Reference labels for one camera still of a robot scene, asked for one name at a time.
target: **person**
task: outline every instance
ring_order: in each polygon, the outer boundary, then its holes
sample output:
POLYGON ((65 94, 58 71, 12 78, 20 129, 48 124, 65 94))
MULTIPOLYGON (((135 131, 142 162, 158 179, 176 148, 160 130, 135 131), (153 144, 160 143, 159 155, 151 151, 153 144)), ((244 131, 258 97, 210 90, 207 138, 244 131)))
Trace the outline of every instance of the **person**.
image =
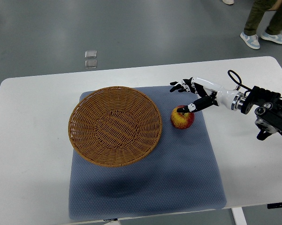
POLYGON ((234 4, 234 0, 222 0, 222 1, 227 5, 233 5, 234 4))
MULTIPOLYGON (((272 8, 276 0, 255 0, 243 32, 240 37, 252 49, 259 49, 259 38, 257 28, 261 22, 264 13, 272 8)), ((282 4, 273 15, 267 29, 262 33, 261 38, 267 41, 273 41, 282 45, 282 4)))

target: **metal screw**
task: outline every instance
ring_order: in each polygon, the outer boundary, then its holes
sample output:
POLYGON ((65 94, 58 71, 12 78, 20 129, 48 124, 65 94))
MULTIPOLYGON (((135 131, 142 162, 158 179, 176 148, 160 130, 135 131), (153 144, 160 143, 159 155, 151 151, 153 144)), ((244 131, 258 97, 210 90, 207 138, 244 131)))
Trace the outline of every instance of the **metal screw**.
POLYGON ((267 102, 263 105, 266 109, 271 109, 272 108, 272 104, 270 102, 267 102))
POLYGON ((255 110, 255 114, 262 115, 266 112, 266 109, 264 107, 259 107, 255 110))

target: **gray mat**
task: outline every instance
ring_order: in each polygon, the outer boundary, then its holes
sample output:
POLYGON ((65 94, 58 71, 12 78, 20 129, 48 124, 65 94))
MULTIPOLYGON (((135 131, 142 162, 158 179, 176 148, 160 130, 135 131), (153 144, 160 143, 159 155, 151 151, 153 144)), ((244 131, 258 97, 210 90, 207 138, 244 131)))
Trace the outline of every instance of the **gray mat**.
MULTIPOLYGON (((69 216, 75 220, 140 217, 222 209, 226 204, 217 162, 202 112, 185 130, 174 128, 170 114, 195 94, 170 93, 170 86, 137 88, 160 110, 162 136, 144 159, 123 167, 94 165, 73 152, 69 216)), ((83 93, 80 100, 91 92, 83 93)))

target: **red apple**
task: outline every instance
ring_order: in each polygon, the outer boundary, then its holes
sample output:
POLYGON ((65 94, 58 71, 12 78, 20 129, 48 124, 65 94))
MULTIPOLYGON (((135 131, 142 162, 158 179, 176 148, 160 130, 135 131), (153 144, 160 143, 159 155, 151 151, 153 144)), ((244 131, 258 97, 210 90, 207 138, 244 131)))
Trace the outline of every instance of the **red apple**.
POLYGON ((177 112, 178 108, 183 108, 183 105, 179 105, 172 110, 170 117, 172 125, 177 129, 189 128, 194 122, 195 114, 193 112, 179 113, 177 112))

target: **leg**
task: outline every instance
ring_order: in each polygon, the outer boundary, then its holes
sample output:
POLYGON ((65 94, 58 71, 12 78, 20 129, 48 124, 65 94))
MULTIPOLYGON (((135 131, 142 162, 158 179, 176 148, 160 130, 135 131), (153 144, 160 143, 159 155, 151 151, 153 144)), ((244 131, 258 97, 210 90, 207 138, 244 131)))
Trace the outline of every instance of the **leg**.
POLYGON ((109 225, 121 225, 119 220, 108 222, 107 224, 109 224, 109 225))
POLYGON ((278 35, 282 31, 282 4, 272 17, 266 33, 270 35, 278 35))
POLYGON ((255 35, 264 13, 275 3, 276 0, 255 0, 245 24, 244 34, 247 36, 255 35))
POLYGON ((233 216, 235 219, 236 225, 247 225, 243 210, 241 207, 238 208, 232 208, 233 216))

